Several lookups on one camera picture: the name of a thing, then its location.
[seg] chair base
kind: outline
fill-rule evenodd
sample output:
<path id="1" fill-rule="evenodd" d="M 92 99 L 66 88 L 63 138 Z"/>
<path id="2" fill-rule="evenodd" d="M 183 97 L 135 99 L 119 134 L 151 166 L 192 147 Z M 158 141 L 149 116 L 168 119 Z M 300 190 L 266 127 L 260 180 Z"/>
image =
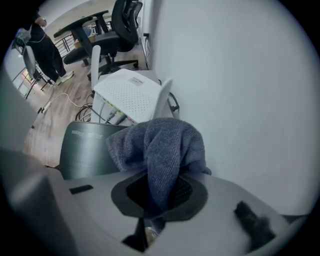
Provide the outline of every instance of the chair base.
<path id="1" fill-rule="evenodd" d="M 100 66 L 98 70 L 99 73 L 101 72 L 100 74 L 101 76 L 106 74 L 111 74 L 120 70 L 121 68 L 119 66 L 131 64 L 131 63 L 134 63 L 133 66 L 135 68 L 138 68 L 139 66 L 139 61 L 137 59 L 115 61 L 114 56 L 112 57 L 112 60 L 111 60 L 110 56 L 108 55 L 105 57 L 105 60 L 106 60 L 106 64 Z M 88 80 L 91 81 L 91 72 L 87 74 L 87 77 L 88 77 Z"/>

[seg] gray cloth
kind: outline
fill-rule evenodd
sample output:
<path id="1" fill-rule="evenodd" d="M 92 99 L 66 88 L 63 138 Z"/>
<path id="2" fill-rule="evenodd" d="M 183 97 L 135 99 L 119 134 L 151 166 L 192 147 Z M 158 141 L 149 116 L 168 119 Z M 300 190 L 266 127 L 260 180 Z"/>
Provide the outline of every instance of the gray cloth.
<path id="1" fill-rule="evenodd" d="M 107 148 L 120 171 L 147 170 L 149 196 L 160 210 L 166 208 L 181 169 L 211 175 L 201 134 L 175 118 L 123 129 L 107 139 Z"/>

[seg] sneaker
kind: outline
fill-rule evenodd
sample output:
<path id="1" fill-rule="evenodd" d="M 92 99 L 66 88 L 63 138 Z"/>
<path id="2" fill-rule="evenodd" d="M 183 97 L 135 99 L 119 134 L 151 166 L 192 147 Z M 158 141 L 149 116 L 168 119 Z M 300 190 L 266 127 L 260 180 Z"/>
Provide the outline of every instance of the sneaker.
<path id="1" fill-rule="evenodd" d="M 54 86 L 58 86 L 60 84 L 61 84 L 61 78 L 59 76 L 58 79 L 55 81 Z"/>
<path id="2" fill-rule="evenodd" d="M 74 75 L 73 71 L 70 71 L 68 73 L 66 73 L 64 76 L 62 76 L 61 79 L 61 83 L 64 83 L 65 81 L 69 80 L 70 78 L 72 78 L 72 76 Z"/>

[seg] person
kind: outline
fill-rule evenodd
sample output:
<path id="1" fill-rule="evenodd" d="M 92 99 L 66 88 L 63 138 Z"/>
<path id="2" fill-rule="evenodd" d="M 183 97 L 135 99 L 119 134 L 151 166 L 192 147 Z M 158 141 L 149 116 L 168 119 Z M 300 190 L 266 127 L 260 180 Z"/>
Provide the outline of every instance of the person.
<path id="1" fill-rule="evenodd" d="M 46 25 L 47 22 L 37 10 L 24 22 L 22 28 L 27 31 L 31 29 L 31 38 L 27 45 L 32 48 L 34 58 L 42 72 L 58 86 L 70 79 L 74 72 L 66 72 L 59 50 L 42 29 Z"/>

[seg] black pants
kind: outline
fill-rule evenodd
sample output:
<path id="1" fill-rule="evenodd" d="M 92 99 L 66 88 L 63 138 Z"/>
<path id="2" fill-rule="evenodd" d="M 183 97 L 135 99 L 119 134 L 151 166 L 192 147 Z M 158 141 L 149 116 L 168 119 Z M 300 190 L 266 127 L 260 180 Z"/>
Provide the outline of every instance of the black pants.
<path id="1" fill-rule="evenodd" d="M 56 82 L 66 74 L 59 50 L 47 35 L 41 42 L 30 42 L 34 58 L 42 72 Z"/>

